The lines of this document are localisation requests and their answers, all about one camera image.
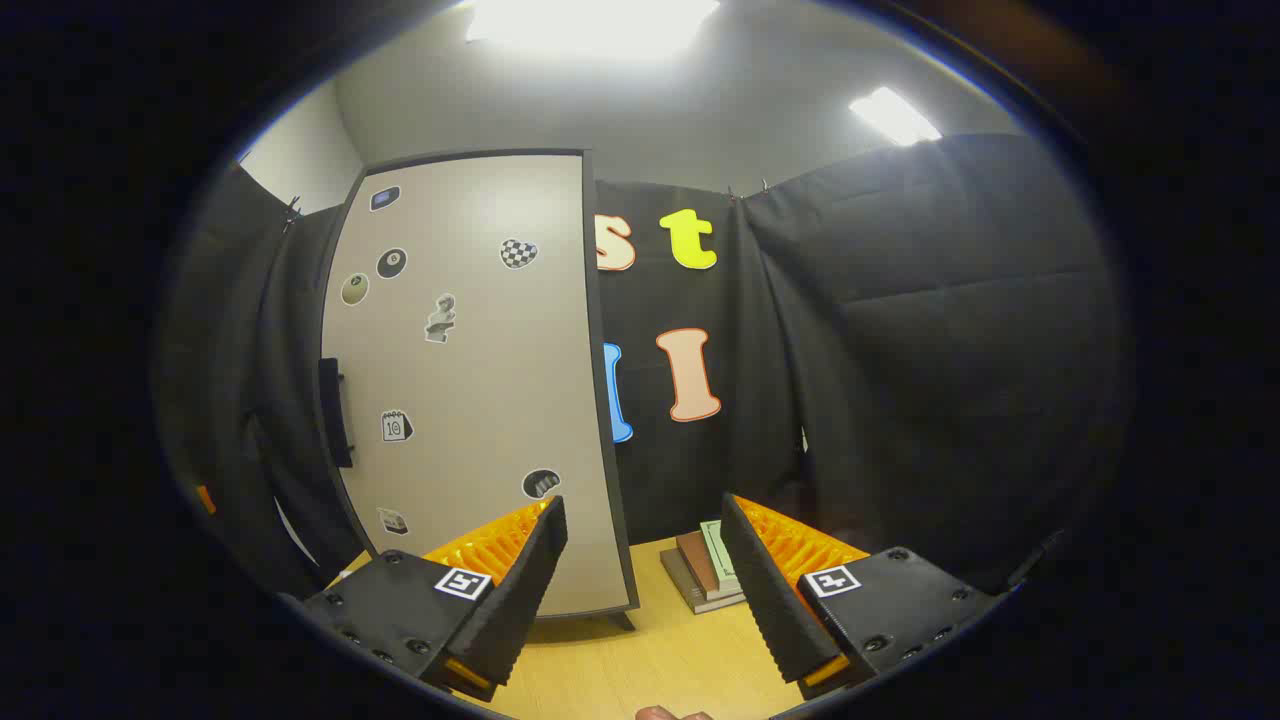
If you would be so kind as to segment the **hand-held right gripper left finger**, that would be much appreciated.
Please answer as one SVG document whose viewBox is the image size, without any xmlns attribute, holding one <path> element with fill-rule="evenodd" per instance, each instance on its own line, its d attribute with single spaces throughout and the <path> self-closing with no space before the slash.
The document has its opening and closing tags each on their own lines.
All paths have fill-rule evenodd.
<svg viewBox="0 0 1280 720">
<path fill-rule="evenodd" d="M 398 673 L 488 702 L 509 682 L 567 539 L 564 502 L 548 496 L 430 553 L 379 553 L 300 611 Z"/>
</svg>

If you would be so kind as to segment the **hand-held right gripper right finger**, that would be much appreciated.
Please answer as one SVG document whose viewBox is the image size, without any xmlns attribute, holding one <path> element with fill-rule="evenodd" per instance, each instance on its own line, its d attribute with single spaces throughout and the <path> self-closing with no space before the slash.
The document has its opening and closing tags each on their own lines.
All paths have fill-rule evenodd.
<svg viewBox="0 0 1280 720">
<path fill-rule="evenodd" d="M 719 520 L 762 639 L 806 701 L 902 671 L 1004 602 L 914 550 L 869 553 L 737 495 Z"/>
</svg>

